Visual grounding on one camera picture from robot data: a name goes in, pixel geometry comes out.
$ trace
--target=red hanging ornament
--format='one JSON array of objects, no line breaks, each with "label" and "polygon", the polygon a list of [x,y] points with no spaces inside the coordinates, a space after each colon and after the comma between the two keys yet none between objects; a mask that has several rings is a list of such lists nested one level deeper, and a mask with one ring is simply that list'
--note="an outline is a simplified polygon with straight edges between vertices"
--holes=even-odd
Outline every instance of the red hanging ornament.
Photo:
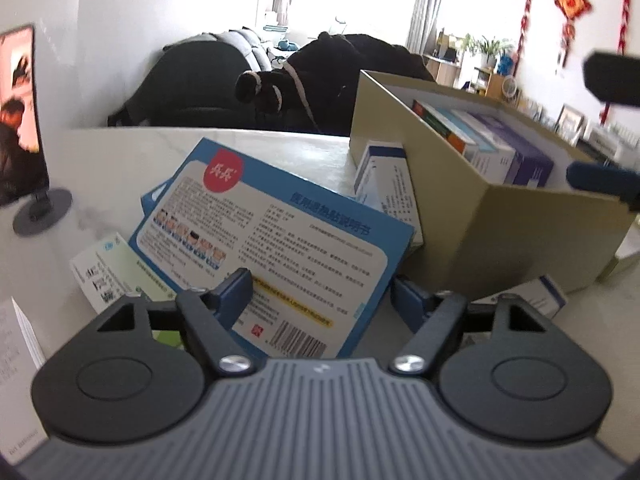
[{"label": "red hanging ornament", "polygon": [[527,0],[524,5],[524,14],[520,22],[520,40],[518,41],[518,51],[516,52],[516,65],[513,69],[513,75],[518,72],[518,65],[520,64],[520,56],[524,50],[524,42],[527,39],[527,31],[529,30],[529,15],[531,12],[531,0]]},{"label": "red hanging ornament", "polygon": [[564,68],[566,58],[571,50],[571,43],[575,39],[574,21],[593,9],[593,6],[589,0],[555,0],[555,3],[566,18],[566,23],[562,26],[560,53],[558,54],[558,64]]},{"label": "red hanging ornament", "polygon": [[[626,32],[629,28],[629,16],[631,14],[631,0],[622,0],[622,22],[620,24],[620,39],[618,40],[618,53],[625,54],[626,52]],[[609,117],[609,110],[611,104],[607,103],[604,110],[600,112],[600,124],[604,126]]]}]

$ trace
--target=marble tabletop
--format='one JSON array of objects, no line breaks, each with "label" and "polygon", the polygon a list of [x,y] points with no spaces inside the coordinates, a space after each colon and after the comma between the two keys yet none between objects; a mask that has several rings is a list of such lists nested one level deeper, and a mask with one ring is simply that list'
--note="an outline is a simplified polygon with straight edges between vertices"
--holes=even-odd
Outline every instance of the marble tabletop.
[{"label": "marble tabletop", "polygon": [[[167,179],[208,137],[342,194],[353,195],[348,139],[279,132],[111,128],[52,134],[44,150],[52,187],[72,191],[66,217],[47,233],[18,238],[20,204],[0,210],[0,299],[13,296],[46,356],[95,315],[69,260],[105,235],[128,238],[142,220],[140,196]],[[570,296],[555,322],[599,361],[614,385],[600,438],[626,460],[640,452],[640,267]],[[383,301],[356,349],[389,359],[411,334]]]}]

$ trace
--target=monitor stand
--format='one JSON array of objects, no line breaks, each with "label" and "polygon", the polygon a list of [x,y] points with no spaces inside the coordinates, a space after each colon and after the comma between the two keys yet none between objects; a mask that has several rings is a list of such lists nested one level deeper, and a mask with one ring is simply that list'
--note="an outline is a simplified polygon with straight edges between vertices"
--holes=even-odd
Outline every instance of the monitor stand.
[{"label": "monitor stand", "polygon": [[68,189],[38,191],[14,218],[14,232],[21,237],[39,235],[53,227],[69,211],[73,199]]}]

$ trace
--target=red logo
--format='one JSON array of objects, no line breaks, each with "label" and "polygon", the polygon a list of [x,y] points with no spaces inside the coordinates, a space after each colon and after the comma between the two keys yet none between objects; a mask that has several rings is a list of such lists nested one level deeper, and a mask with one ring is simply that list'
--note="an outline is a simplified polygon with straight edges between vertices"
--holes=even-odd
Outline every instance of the red logo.
[{"label": "red logo", "polygon": [[204,172],[204,186],[214,193],[230,190],[242,177],[243,166],[242,158],[235,153],[218,150]]},{"label": "red logo", "polygon": [[262,332],[264,332],[264,329],[260,325],[254,325],[254,327],[251,329],[251,333],[256,337],[260,337],[262,335]]}]

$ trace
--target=small fan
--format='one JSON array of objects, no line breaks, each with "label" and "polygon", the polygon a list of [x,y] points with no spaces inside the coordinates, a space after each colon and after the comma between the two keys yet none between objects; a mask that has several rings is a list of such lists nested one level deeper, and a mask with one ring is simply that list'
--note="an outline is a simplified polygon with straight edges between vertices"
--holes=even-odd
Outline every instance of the small fan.
[{"label": "small fan", "polygon": [[508,75],[504,78],[502,82],[502,95],[504,95],[505,99],[511,101],[514,97],[516,97],[516,92],[518,91],[518,83],[516,82],[516,78],[512,75]]}]

